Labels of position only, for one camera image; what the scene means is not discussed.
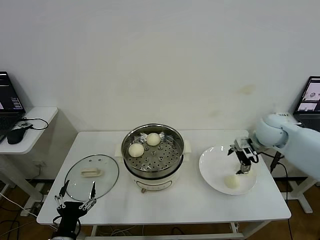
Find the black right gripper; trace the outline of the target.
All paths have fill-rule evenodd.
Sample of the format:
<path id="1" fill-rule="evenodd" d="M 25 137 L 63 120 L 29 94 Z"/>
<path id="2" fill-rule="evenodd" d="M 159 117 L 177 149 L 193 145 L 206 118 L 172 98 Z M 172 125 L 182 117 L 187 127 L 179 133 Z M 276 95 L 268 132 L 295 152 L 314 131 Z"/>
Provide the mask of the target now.
<path id="1" fill-rule="evenodd" d="M 230 145 L 230 149 L 227 152 L 227 155 L 231 155 L 233 152 L 236 152 L 238 160 L 240 162 L 240 169 L 236 172 L 237 175 L 248 174 L 251 170 L 252 164 L 252 151 L 250 148 L 242 148 L 238 150 L 235 145 Z"/>

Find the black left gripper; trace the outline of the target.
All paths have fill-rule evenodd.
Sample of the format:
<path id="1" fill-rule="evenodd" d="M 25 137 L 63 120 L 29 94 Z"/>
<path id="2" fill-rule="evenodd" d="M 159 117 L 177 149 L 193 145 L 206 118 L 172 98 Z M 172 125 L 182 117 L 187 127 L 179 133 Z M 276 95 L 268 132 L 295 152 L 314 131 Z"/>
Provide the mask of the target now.
<path id="1" fill-rule="evenodd" d="M 67 192 L 69 180 L 67 180 L 63 187 L 60 189 L 59 194 L 54 196 L 54 200 L 57 205 L 57 212 L 61 216 L 60 226 L 76 226 L 80 217 L 87 214 L 87 210 L 90 210 L 97 202 L 96 199 L 96 182 L 93 181 L 91 192 L 89 193 L 89 199 L 82 202 L 66 201 L 64 202 L 64 196 Z"/>

